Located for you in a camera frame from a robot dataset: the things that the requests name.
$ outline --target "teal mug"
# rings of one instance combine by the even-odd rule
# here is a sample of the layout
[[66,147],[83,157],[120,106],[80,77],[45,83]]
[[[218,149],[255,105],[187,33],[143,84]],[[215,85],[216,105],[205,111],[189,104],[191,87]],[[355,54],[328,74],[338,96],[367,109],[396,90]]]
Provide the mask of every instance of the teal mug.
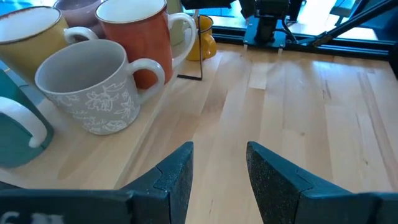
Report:
[[50,144],[53,127],[0,70],[0,167],[28,163]]

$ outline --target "orange mug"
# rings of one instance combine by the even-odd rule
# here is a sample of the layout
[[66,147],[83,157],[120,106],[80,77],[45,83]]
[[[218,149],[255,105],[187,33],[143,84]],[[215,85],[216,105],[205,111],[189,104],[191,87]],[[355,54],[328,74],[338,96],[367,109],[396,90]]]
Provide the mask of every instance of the orange mug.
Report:
[[[129,62],[149,58],[160,63],[165,71],[165,83],[171,79],[173,69],[185,60],[195,42],[195,21],[185,13],[167,14],[164,0],[107,0],[98,6],[96,17],[106,38],[126,49]],[[169,29],[175,21],[188,24],[191,38],[182,54],[173,58]],[[157,82],[156,75],[149,70],[136,71],[134,79],[137,87],[143,89]]]

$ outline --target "floral pattern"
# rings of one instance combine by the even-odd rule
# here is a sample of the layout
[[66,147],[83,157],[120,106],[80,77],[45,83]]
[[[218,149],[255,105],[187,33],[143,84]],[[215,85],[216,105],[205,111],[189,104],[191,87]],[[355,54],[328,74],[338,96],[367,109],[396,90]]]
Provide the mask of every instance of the floral pattern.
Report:
[[122,93],[122,97],[123,99],[127,99],[127,97],[129,97],[129,92],[127,90],[124,90],[124,92]]
[[110,121],[108,124],[105,124],[102,126],[104,129],[111,131],[111,132],[116,132],[124,129],[127,127],[126,122],[124,121]]
[[126,128],[137,111],[137,93],[123,82],[114,82],[75,95],[48,95],[82,126],[94,134],[111,134]]
[[88,109],[96,109],[97,111],[111,111],[113,108],[113,101],[119,98],[119,93],[111,96],[112,92],[119,91],[126,84],[126,80],[118,85],[113,83],[112,85],[105,87],[102,86],[103,92],[96,93],[92,91],[87,93],[89,100],[86,102]]
[[121,114],[122,118],[130,118],[131,111],[134,111],[136,108],[134,107],[134,102],[131,100],[131,96],[125,103],[121,103],[123,109],[117,110],[115,114]]
[[79,101],[79,97],[76,95],[66,96],[65,98],[62,95],[47,95],[47,97],[55,103],[57,106],[71,106],[72,102]]

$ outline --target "mug rim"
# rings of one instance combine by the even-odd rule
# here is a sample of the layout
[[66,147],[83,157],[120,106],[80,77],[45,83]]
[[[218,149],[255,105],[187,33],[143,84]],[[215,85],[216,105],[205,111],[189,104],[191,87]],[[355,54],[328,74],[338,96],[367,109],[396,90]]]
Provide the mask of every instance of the mug rim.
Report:
[[[59,9],[59,8],[57,8],[57,4],[61,4],[61,2],[63,2],[63,1],[65,1],[65,0],[57,0],[57,1],[53,4],[53,7],[56,8],[56,9]],[[80,11],[80,10],[89,8],[90,6],[96,4],[97,2],[101,2],[101,1],[102,1],[102,0],[95,0],[93,3],[88,4],[87,6],[83,6],[83,7],[78,8],[78,9],[59,9],[59,10],[61,10],[61,11]]]
[[[124,54],[124,55],[123,55],[123,61],[122,61],[121,64],[119,65],[118,69],[116,69],[110,76],[108,76],[107,78],[105,78],[104,80],[100,81],[99,83],[97,83],[97,84],[95,84],[95,85],[92,85],[92,86],[89,86],[89,87],[87,87],[87,88],[84,88],[84,89],[81,89],[81,90],[77,90],[77,91],[69,91],[69,92],[49,91],[49,90],[46,90],[46,89],[44,89],[42,86],[39,85],[39,83],[38,83],[38,81],[37,81],[37,80],[39,79],[39,78],[38,78],[38,77],[39,77],[38,74],[40,73],[41,69],[43,69],[45,63],[48,62],[52,57],[54,57],[54,56],[57,55],[57,54],[60,54],[60,53],[62,53],[62,52],[67,51],[68,48],[70,48],[70,47],[78,47],[79,45],[87,44],[88,42],[93,42],[93,41],[96,41],[96,42],[105,42],[105,43],[109,43],[109,44],[114,44],[114,45],[117,45],[118,48],[120,48],[120,49],[123,50],[123,54]],[[86,40],[86,41],[83,41],[83,42],[71,44],[71,45],[69,45],[69,46],[67,46],[67,47],[64,47],[63,49],[61,49],[61,50],[55,52],[54,54],[52,54],[52,55],[50,55],[48,58],[46,58],[46,59],[42,62],[42,64],[38,67],[38,69],[36,70],[36,73],[35,73],[35,84],[36,84],[37,88],[39,88],[39,90],[41,90],[42,92],[44,92],[44,93],[46,93],[46,94],[51,94],[51,95],[58,95],[58,96],[61,95],[61,96],[65,96],[65,95],[74,95],[74,94],[82,93],[82,92],[87,91],[87,90],[90,90],[90,89],[92,89],[92,88],[94,88],[94,87],[100,86],[100,85],[104,84],[105,82],[107,82],[109,79],[113,78],[113,77],[122,69],[123,64],[125,63],[126,60],[127,60],[127,53],[126,53],[126,50],[125,50],[125,49],[123,48],[123,46],[120,45],[119,43],[117,43],[117,42],[115,42],[115,41],[112,41],[112,40],[106,40],[106,39]]]
[[0,16],[0,20],[6,19],[7,17],[12,16],[13,14],[17,14],[17,13],[21,13],[23,11],[33,10],[33,9],[37,9],[37,8],[47,8],[47,9],[57,10],[58,11],[57,20],[54,21],[50,26],[48,26],[44,30],[38,31],[38,32],[36,32],[36,33],[34,33],[32,35],[28,35],[27,37],[22,37],[22,38],[19,38],[19,39],[13,39],[13,40],[7,40],[7,41],[0,41],[0,45],[1,44],[13,44],[13,43],[16,43],[16,42],[20,42],[20,41],[23,41],[23,40],[27,40],[27,39],[36,37],[36,36],[44,33],[45,31],[49,30],[53,26],[55,26],[61,20],[61,17],[62,17],[61,10],[59,10],[59,9],[57,9],[55,7],[52,7],[52,6],[32,6],[32,7],[27,7],[27,8],[24,8],[24,9],[18,9],[16,11],[8,12],[7,14],[4,14],[4,15]]
[[157,12],[153,13],[152,15],[149,15],[149,16],[144,17],[144,18],[141,18],[141,19],[131,20],[131,21],[116,22],[116,21],[109,21],[109,20],[106,20],[106,19],[102,19],[102,18],[98,15],[98,9],[99,9],[103,4],[105,4],[106,2],[111,2],[111,1],[114,1],[114,0],[106,0],[106,1],[103,1],[103,2],[101,2],[101,4],[99,4],[99,5],[97,6],[97,8],[95,9],[95,17],[96,17],[99,21],[101,21],[101,22],[107,22],[107,23],[110,23],[110,24],[128,24],[128,23],[131,23],[131,22],[140,22],[140,21],[144,21],[144,20],[146,20],[146,19],[149,19],[149,18],[151,18],[151,17],[154,17],[154,16],[158,15],[159,13],[161,13],[162,11],[164,11],[165,8],[167,7],[167,2],[166,2],[166,0],[164,0],[164,4],[163,4],[162,8],[159,9]]
[[198,19],[200,19],[202,16],[203,16],[203,17],[207,17],[207,18],[210,19],[210,21],[211,21],[211,26],[210,26],[209,28],[205,29],[205,30],[201,30],[201,31],[200,31],[201,34],[204,33],[204,32],[207,32],[207,31],[211,30],[211,28],[213,28],[213,25],[214,25],[214,21],[213,21],[213,19],[212,19],[210,16],[199,15],[199,16],[198,16]]

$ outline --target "yellow mug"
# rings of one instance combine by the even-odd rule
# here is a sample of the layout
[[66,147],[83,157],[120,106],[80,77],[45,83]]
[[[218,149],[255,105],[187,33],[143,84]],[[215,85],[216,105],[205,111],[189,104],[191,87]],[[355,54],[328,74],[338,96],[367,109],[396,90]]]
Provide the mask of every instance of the yellow mug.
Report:
[[61,12],[54,7],[36,6],[0,16],[0,60],[10,69],[34,83],[40,64],[58,50],[74,43],[74,36],[97,39],[82,27],[68,28]]
[[[213,20],[208,16],[199,16],[200,19],[200,38],[203,59],[211,58],[217,53],[216,41],[213,38]],[[197,27],[199,27],[198,18],[195,19]],[[199,38],[195,40],[191,52],[187,56],[187,60],[200,60]]]

